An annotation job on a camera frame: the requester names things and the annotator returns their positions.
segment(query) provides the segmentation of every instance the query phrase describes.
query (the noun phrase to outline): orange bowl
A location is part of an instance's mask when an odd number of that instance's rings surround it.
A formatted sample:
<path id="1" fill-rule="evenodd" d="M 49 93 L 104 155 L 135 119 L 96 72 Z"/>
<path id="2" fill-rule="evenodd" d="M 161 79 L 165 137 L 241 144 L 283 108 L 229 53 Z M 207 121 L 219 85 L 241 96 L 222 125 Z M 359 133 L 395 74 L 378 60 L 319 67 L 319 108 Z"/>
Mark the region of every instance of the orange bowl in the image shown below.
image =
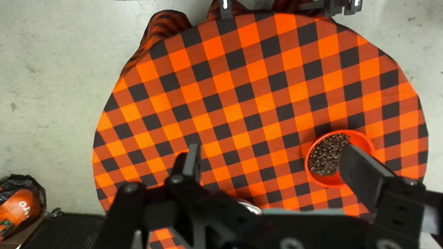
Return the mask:
<path id="1" fill-rule="evenodd" d="M 331 137 L 334 135 L 347 135 L 348 139 L 349 139 L 349 143 L 352 146 L 359 147 L 360 150 L 363 150 L 369 155 L 374 155 L 374 151 L 376 151 L 374 150 L 374 144 L 365 135 L 362 135 L 359 132 L 355 132 L 355 131 L 336 131 L 336 132 L 331 132 L 331 133 L 327 133 L 327 135 L 322 136 L 313 146 L 311 146 L 311 148 L 309 148 L 309 151 L 306 154 L 305 171 L 306 171 L 308 178 L 311 180 L 313 180 L 315 183 L 318 183 L 318 184 L 320 184 L 323 187 L 327 187 L 327 189 L 338 189 L 338 187 L 342 187 L 345 184 L 342 178 L 341 178 L 341 173 L 337 172 L 333 176 L 320 176 L 320 175 L 313 173 L 309 169 L 309 157 L 323 140 L 326 140 L 327 137 Z"/>

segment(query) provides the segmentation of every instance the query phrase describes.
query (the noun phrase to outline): orange and black checkered tablecloth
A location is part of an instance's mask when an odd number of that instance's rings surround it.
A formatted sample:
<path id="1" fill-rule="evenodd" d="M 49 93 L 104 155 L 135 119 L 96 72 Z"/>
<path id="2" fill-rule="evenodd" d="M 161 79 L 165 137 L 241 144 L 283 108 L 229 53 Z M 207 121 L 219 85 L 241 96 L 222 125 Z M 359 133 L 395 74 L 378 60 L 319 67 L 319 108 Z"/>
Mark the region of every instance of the orange and black checkered tablecloth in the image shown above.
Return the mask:
<path id="1" fill-rule="evenodd" d="M 354 31 L 324 18 L 261 13 L 196 28 L 182 23 L 180 34 L 158 39 L 153 24 L 96 132 L 104 209 L 126 182 L 164 184 L 194 143 L 203 144 L 204 187 L 261 208 L 367 212 L 348 187 L 326 190 L 306 179 L 309 146 L 338 129 L 365 133 L 376 158 L 398 175 L 424 178 L 420 99 L 399 65 Z M 174 236 L 157 231 L 154 244 L 171 248 Z"/>

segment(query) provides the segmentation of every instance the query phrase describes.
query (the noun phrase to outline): floor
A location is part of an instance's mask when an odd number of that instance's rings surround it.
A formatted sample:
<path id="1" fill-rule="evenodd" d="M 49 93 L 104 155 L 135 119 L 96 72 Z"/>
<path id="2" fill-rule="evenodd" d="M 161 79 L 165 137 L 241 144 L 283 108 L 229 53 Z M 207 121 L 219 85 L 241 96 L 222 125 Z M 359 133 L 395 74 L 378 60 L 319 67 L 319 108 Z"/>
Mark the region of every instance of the floor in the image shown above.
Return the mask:
<path id="1" fill-rule="evenodd" d="M 243 3 L 266 9 L 272 0 Z M 180 10 L 198 24 L 210 5 L 0 0 L 0 178 L 35 176 L 48 190 L 49 209 L 103 214 L 92 178 L 93 132 L 122 67 L 154 13 Z M 426 182 L 438 191 L 443 191 L 442 13 L 441 0 L 374 0 L 363 13 L 336 18 L 391 54 L 416 86 L 431 132 Z"/>

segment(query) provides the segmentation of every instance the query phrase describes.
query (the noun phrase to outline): black seeds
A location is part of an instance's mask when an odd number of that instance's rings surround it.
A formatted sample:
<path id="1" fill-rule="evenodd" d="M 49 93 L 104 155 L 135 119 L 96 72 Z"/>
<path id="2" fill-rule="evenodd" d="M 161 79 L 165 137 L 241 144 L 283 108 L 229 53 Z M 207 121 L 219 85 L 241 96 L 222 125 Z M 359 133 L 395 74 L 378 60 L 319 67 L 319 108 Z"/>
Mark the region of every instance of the black seeds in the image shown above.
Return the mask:
<path id="1" fill-rule="evenodd" d="M 340 133 L 320 142 L 309 155 L 309 168 L 315 175 L 333 176 L 337 173 L 341 155 L 351 144 L 347 135 Z"/>

